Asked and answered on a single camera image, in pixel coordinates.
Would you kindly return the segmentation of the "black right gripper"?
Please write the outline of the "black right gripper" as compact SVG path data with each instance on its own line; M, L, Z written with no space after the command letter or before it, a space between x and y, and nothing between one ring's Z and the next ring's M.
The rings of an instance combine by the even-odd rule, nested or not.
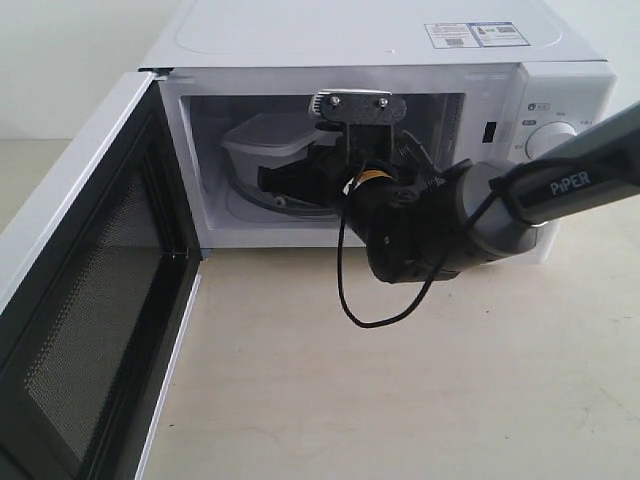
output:
M257 185L264 192L302 192L305 201L321 207L336 203L339 195L347 196L365 181L389 178L399 187L409 188L409 199L422 191L440 185L440 172L416 137L407 130L394 136L393 152L388 160L362 163L343 161L339 141L334 146L313 145L307 160L298 160L277 168L260 166Z

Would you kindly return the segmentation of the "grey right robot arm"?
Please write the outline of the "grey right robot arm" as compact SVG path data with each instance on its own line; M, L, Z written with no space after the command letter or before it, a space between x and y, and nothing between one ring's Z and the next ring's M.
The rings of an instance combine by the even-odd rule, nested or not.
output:
M259 188L326 208L364 243L386 283L448 280L534 250L554 220L639 192L639 109L630 106L526 163L465 160L438 170L398 129L404 100L333 94L313 103L331 146L262 167Z

